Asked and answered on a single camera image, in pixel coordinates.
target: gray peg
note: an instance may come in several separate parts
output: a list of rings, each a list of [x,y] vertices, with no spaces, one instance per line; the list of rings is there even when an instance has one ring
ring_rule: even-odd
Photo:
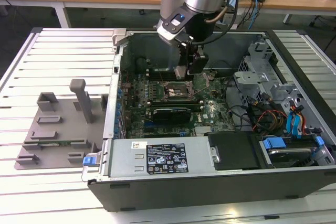
[[[72,79],[70,83],[70,90],[76,94],[86,122],[92,123],[93,115],[91,111],[91,100],[89,94],[84,90],[85,85],[86,83],[84,79]]]

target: gray floor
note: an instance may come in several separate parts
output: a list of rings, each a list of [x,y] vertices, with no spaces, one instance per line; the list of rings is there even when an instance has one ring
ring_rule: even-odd
[[[31,30],[31,27],[18,15],[16,8],[10,7],[8,16],[0,17],[0,77]],[[49,7],[19,7],[17,9],[34,27],[60,27],[57,17],[51,14]],[[146,10],[145,15],[140,15],[138,10],[69,8],[68,14],[74,28],[152,28],[159,20],[157,10]],[[282,23],[283,18],[284,15],[260,14],[253,29],[305,30],[321,49],[325,48],[336,33],[336,19],[322,19],[317,21],[314,27],[309,27],[313,16],[293,16],[288,25]],[[248,24],[245,24],[240,29],[247,29],[247,27]],[[336,60],[336,41],[330,45],[326,53],[332,60]]]

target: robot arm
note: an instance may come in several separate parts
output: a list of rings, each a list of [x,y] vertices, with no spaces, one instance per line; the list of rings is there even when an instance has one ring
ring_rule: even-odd
[[[208,62],[203,45],[211,42],[205,40],[227,10],[227,7],[221,10],[223,3],[224,0],[161,0],[157,32],[166,43],[180,48],[181,58],[175,69],[178,79],[200,73]]]

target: power supply label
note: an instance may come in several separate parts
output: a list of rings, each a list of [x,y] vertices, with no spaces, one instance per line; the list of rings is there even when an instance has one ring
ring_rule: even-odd
[[[187,173],[188,162],[184,144],[147,145],[149,174]]]

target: white paper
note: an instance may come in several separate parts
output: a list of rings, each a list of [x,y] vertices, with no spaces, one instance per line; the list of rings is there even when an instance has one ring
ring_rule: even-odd
[[[147,142],[132,142],[131,149],[146,149]]]

